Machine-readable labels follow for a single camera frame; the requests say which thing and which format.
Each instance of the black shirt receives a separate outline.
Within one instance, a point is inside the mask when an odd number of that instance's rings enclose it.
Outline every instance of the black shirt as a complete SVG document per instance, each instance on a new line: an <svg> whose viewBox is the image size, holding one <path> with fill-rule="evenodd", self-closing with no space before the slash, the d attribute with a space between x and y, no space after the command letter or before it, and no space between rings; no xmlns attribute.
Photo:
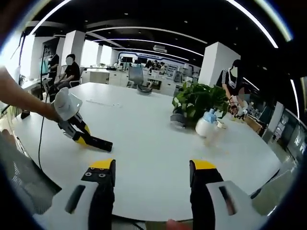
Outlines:
<svg viewBox="0 0 307 230"><path fill-rule="evenodd" d="M227 85L229 93L234 96L238 96L239 90L242 88L242 81L233 76L228 69L222 70L216 85L222 87L223 84Z"/></svg>
<svg viewBox="0 0 307 230"><path fill-rule="evenodd" d="M65 73L67 74L67 78L74 75L72 81L80 80L80 68L76 62L73 62L71 66L67 66Z"/></svg>
<svg viewBox="0 0 307 230"><path fill-rule="evenodd" d="M56 64L59 64L59 56L57 55L57 54L55 54L52 58L51 58L51 60L48 62L48 65L50 65L50 67L52 67L52 66L54 66L54 65L56 65ZM58 70L58 68L54 68L54 69L51 69L50 68L50 74L49 74L49 77L50 78L55 78L56 77L56 75L57 75L57 70Z"/></svg>

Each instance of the black ceiling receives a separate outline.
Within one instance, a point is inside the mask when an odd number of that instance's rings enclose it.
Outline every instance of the black ceiling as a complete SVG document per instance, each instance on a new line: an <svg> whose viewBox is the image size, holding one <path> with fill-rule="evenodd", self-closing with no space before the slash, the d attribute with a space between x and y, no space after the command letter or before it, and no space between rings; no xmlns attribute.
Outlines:
<svg viewBox="0 0 307 230"><path fill-rule="evenodd" d="M89 32L119 26L154 27L193 36L207 44L177 34L145 29L112 29L97 31L95 34L105 38L163 42L201 54L204 53L206 46L219 41L241 55L241 59L249 69L248 79L261 91L265 89L268 92L265 94L272 95L271 88L272 86L276 88L277 82L280 87L292 95L289 79L307 75L304 57L307 51L305 44L307 2L302 0L271 1L293 32L294 39L286 42L276 25L259 5L252 0L236 1L264 25L279 46L278 49L273 48L267 37L246 15L226 0L72 0L48 19L51 22L63 23L67 27L64 29L40 27L38 35L65 35L76 29ZM41 20L60 2L60 0L51 1L33 21ZM86 39L97 40L96 37L89 35ZM136 41L114 42L125 48L149 50L152 50L154 45ZM101 42L101 44L110 45L106 42ZM187 58L189 63L201 66L202 57L197 54L170 46L167 46L166 49L169 54Z"/></svg>

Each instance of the potted plant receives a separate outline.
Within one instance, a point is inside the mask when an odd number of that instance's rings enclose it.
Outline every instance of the potted plant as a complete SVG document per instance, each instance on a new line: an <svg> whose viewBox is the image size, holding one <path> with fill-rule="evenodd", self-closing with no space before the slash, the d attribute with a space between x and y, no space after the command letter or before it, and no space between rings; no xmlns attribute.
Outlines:
<svg viewBox="0 0 307 230"><path fill-rule="evenodd" d="M223 118L229 107L225 90L218 86L210 87L199 83L185 82L181 92L174 97L174 113L182 114L188 124L196 124L206 111L213 108L222 111Z"/></svg>

